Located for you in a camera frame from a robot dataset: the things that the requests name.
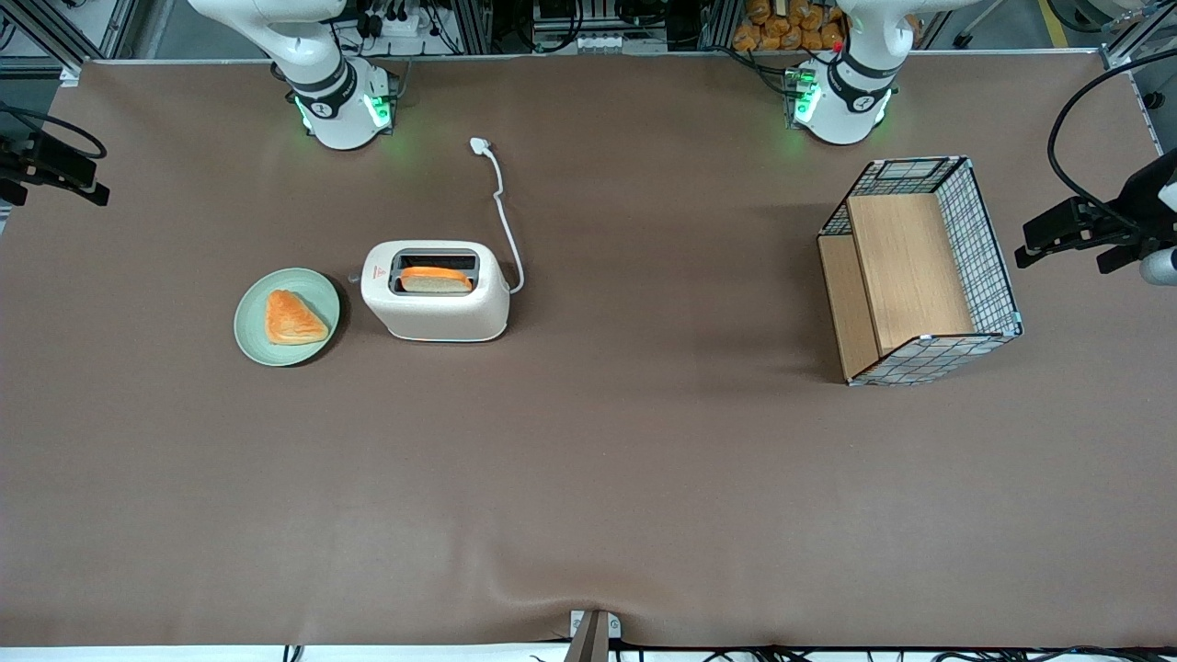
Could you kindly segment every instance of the toaster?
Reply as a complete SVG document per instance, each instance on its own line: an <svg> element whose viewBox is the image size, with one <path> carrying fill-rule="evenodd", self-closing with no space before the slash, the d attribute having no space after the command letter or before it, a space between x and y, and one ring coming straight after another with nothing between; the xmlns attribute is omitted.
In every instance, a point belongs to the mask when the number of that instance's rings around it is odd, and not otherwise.
<svg viewBox="0 0 1177 662"><path fill-rule="evenodd" d="M412 266L460 271L470 292L406 292L400 273ZM433 343L481 343L507 327L511 293L494 253L450 240L385 241L368 252L360 274L364 303L393 336Z"/></svg>

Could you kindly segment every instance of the triangular pastry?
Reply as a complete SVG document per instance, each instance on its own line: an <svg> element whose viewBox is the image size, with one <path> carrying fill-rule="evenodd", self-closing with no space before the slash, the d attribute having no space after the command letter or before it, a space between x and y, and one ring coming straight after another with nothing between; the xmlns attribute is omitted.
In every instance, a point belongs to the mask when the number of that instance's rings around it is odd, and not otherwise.
<svg viewBox="0 0 1177 662"><path fill-rule="evenodd" d="M275 345L306 345L327 339L327 325L290 290L266 298L266 337Z"/></svg>

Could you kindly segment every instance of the plate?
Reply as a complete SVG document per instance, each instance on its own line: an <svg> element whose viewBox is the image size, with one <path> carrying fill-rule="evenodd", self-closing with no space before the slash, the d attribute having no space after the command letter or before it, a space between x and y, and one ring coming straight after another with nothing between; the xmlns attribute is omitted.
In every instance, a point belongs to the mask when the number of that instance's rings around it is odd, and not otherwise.
<svg viewBox="0 0 1177 662"><path fill-rule="evenodd" d="M274 290L290 290L327 325L327 338L307 345L275 345L266 337L266 298ZM292 267L261 278L241 297L233 317L233 336L245 356L261 365L294 365L319 353L339 324L339 293L325 276Z"/></svg>

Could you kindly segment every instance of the black cable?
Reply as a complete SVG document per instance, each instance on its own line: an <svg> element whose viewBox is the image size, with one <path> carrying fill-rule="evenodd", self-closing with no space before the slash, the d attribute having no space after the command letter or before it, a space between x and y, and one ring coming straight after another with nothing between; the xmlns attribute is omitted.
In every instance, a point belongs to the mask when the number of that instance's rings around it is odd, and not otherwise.
<svg viewBox="0 0 1177 662"><path fill-rule="evenodd" d="M552 48L539 46L526 34L525 27L528 24L534 26L534 19L523 12L527 2L528 0L518 0L516 2L516 35L519 37L519 41L523 41L523 45L532 53L554 53L571 45L580 35L580 28L585 24L584 0L568 0L568 33Z"/></svg>
<svg viewBox="0 0 1177 662"><path fill-rule="evenodd" d="M341 44L340 42L340 35L339 35L339 32L335 28L335 22L334 21L331 22L331 37L334 38L335 46L338 46L340 51L351 51L351 52L354 52L354 53L359 54L359 52L360 52L360 45L355 44L351 39L347 39L347 44Z"/></svg>
<svg viewBox="0 0 1177 662"><path fill-rule="evenodd" d="M1063 13L1059 12L1058 7L1055 6L1055 0L1046 0L1046 6L1050 7L1050 13L1055 14L1055 18L1058 19L1058 22L1063 24L1063 27L1073 29L1075 32L1082 32L1085 34L1095 34L1097 32L1103 32L1102 26L1098 25L1084 26L1063 16Z"/></svg>
<svg viewBox="0 0 1177 662"><path fill-rule="evenodd" d="M770 67L770 66L757 64L757 61L756 61L756 59L754 59L754 57L752 55L751 52L749 52L747 58L744 58L739 53L737 53L736 51L732 51L731 48L729 48L726 46L707 46L707 47L704 48L704 51L718 51L720 53L726 53L727 57L730 57L731 59L733 59L737 62L744 65L745 67L754 71L756 75L758 75L760 78L760 81L764 82L764 85L769 90L772 90L773 92L776 92L777 94L780 94L782 97L793 97L793 95L796 95L792 92L789 92L787 90L778 86L776 82L772 81L771 78L769 78L770 75L785 75L785 71L786 69L776 68L776 67Z"/></svg>
<svg viewBox="0 0 1177 662"><path fill-rule="evenodd" d="M69 131L72 133L77 133L81 138L85 138L87 141L89 141L92 145L94 145L94 147L98 148L97 152L82 152L78 147L74 147L74 146L71 145L71 148L74 152L78 152L79 154L81 154L82 157L86 157L87 159L98 160L98 159L105 159L106 158L106 154L107 154L106 145L102 145L101 140L99 140L98 138L94 138L94 135L92 133L89 133L88 131L86 131L85 128L81 128L80 126L78 126L75 124L69 124L66 120L58 119L58 118L55 118L53 115L47 115L45 113L39 113L36 111L29 111L28 108L18 108L16 106L9 106L8 104L5 104L4 101L0 101L0 113L8 113L9 115L16 118L18 121L20 121L21 124L24 124L28 128L35 131L36 133L42 133L45 130L42 127L40 127L40 126L36 126L32 121L29 121L28 118L39 119L41 121L46 121L46 123L60 126L61 128L65 128L66 131Z"/></svg>
<svg viewBox="0 0 1177 662"><path fill-rule="evenodd" d="M1137 67L1143 67L1144 65L1149 65L1149 64L1156 62L1158 60L1164 60L1166 58L1172 58L1173 55L1177 55L1177 48L1170 48L1169 51L1162 51L1159 53L1153 53L1151 55L1145 55L1144 58L1141 58L1139 60L1135 60L1132 62L1128 62L1126 65L1121 65L1118 67L1112 67L1112 68L1103 72L1102 74L1097 75L1095 79L1091 80L1091 82L1088 82L1086 85L1084 85L1083 87L1080 87L1079 91L1076 92L1066 101L1066 104L1063 105L1063 110L1060 110L1058 112L1058 117L1055 118L1055 126L1052 126L1051 130L1050 130L1050 138L1046 139L1046 158L1050 160L1050 168L1052 171L1055 171L1055 174L1063 181L1063 184L1065 184L1066 187L1070 188L1071 191L1075 191L1076 194L1078 194L1079 197L1086 199L1089 203L1091 203L1092 205L1095 205L1095 207L1098 208L1099 211L1102 211L1103 213L1110 216L1111 218L1113 218L1113 219L1121 221L1122 224L1124 224L1126 227L1129 227L1131 230L1135 230L1137 232L1139 232L1141 226L1135 220L1131 220L1131 219L1129 219L1129 218L1119 214L1118 212L1116 212L1116 210L1113 210L1110 206L1108 206L1106 203L1104 203L1099 198L1096 198L1095 196L1092 196L1086 188L1083 188L1082 186L1079 186L1073 179L1071 179L1071 177L1069 174L1066 174L1066 172L1063 171L1063 166L1060 166L1058 164L1058 155L1055 154L1055 143L1058 140L1058 132L1059 132L1059 130L1063 128L1063 120L1066 119L1066 115L1071 112L1071 108L1073 108L1075 105L1079 102L1079 99L1082 99L1084 94L1086 94L1088 92L1091 92L1096 86L1098 86L1100 82L1103 82L1103 81L1105 81L1105 80L1108 80L1110 78L1117 77L1117 75L1119 75L1119 74L1122 74L1122 73L1124 73L1126 71L1131 71L1131 69L1135 69Z"/></svg>
<svg viewBox="0 0 1177 662"><path fill-rule="evenodd" d="M759 69L759 71L763 71L764 73L773 73L773 74L777 74L777 75L785 75L785 69L783 69L783 68L776 68L776 67L770 67L770 66L766 66L766 65L758 65L758 64L756 64L756 60L752 60L751 53L749 53L749 57L745 58L745 57L740 55L737 51L732 51L731 48L729 48L726 46L705 46L703 49L704 51L716 51L716 52L719 52L719 53L725 53L729 58L736 60L737 62L744 65L745 67L747 67L750 69Z"/></svg>
<svg viewBox="0 0 1177 662"><path fill-rule="evenodd" d="M834 64L833 60L826 61L826 60L823 60L822 58L818 58L817 53L814 53L813 51L810 51L809 48L806 48L804 46L802 46L802 51L805 51L806 53L809 53L810 58L813 58L814 60L822 62L825 66L830 66L830 65Z"/></svg>
<svg viewBox="0 0 1177 662"><path fill-rule="evenodd" d="M441 44L445 44L445 47L448 48L454 55L460 55L461 49L458 48L457 42L450 37L450 31L445 28L445 24L441 22L441 12L438 11L434 0L425 2L425 13L430 16L430 20L433 21L433 25L437 26L438 37L441 39Z"/></svg>

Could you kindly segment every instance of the wooden board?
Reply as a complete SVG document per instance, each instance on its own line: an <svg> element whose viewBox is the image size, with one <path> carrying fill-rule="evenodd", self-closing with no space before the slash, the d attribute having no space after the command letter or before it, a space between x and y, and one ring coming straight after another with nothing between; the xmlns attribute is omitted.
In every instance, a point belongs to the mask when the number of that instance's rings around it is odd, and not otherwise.
<svg viewBox="0 0 1177 662"><path fill-rule="evenodd" d="M916 336L972 333L936 196L857 196L846 204L879 355Z"/></svg>
<svg viewBox="0 0 1177 662"><path fill-rule="evenodd" d="M879 359L858 250L850 234L818 237L817 247L833 313L833 332L838 337L842 373L849 382Z"/></svg>

